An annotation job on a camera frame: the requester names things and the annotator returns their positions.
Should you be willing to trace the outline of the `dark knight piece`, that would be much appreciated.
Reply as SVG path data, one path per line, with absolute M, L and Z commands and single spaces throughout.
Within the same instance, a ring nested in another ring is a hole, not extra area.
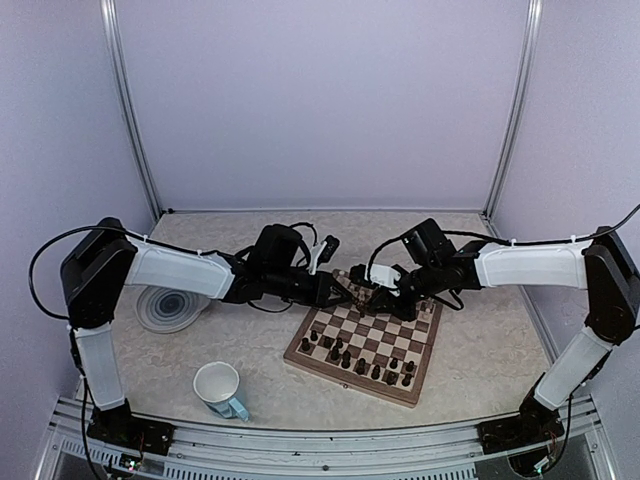
M 359 312 L 361 318 L 367 314 L 366 299 L 360 295 L 354 296 L 354 305 Z

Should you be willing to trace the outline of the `dark bishop piece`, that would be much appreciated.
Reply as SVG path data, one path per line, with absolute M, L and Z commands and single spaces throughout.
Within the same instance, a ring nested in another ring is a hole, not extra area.
M 355 372 L 358 375 L 364 375 L 366 370 L 366 360 L 364 358 L 360 358 L 357 362 Z

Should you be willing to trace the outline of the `dark queen piece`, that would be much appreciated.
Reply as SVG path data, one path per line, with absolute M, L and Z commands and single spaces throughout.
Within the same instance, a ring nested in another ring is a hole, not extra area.
M 374 365 L 371 371 L 370 378 L 372 380 L 378 380 L 381 375 L 381 367 L 379 365 Z

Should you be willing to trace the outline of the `dark rook piece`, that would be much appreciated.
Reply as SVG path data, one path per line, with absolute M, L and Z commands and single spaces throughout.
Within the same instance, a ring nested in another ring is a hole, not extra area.
M 389 386 L 395 385 L 397 382 L 398 374 L 393 371 L 387 371 L 385 377 L 385 383 Z

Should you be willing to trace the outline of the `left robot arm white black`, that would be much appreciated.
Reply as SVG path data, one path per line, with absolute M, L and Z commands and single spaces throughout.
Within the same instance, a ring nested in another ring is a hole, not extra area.
M 102 430 L 121 445 L 140 434 L 120 381 L 111 333 L 125 287 L 153 287 L 230 304 L 271 295 L 323 309 L 352 298 L 319 268 L 338 246 L 338 239 L 327 236 L 308 247 L 300 232 L 282 224 L 264 227 L 253 245 L 236 254 L 146 239 L 112 217 L 91 227 L 64 259 L 60 274 L 72 342 Z

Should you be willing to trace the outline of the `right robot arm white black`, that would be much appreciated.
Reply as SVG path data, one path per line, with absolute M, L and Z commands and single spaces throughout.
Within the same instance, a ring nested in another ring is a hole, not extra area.
M 374 262 L 351 269 L 352 282 L 372 289 L 368 310 L 404 321 L 415 318 L 416 304 L 448 291 L 505 285 L 560 286 L 585 290 L 589 312 L 581 331 L 523 400 L 511 433 L 523 444 L 546 432 L 559 407 L 606 361 L 614 347 L 637 330 L 639 271 L 612 227 L 586 237 L 517 242 L 473 234 L 456 248 L 429 218 L 398 236 L 416 263 L 400 266 Z

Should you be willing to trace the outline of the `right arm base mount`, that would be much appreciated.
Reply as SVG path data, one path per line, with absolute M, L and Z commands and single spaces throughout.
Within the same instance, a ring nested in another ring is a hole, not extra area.
M 481 422 L 477 431 L 484 454 L 518 449 L 565 434 L 557 412 L 518 413 L 498 420 Z

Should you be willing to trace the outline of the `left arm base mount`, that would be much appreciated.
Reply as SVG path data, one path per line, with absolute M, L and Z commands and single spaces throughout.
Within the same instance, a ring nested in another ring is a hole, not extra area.
M 128 410 L 96 410 L 87 435 L 107 444 L 142 453 L 166 456 L 175 427 L 167 422 L 137 417 Z

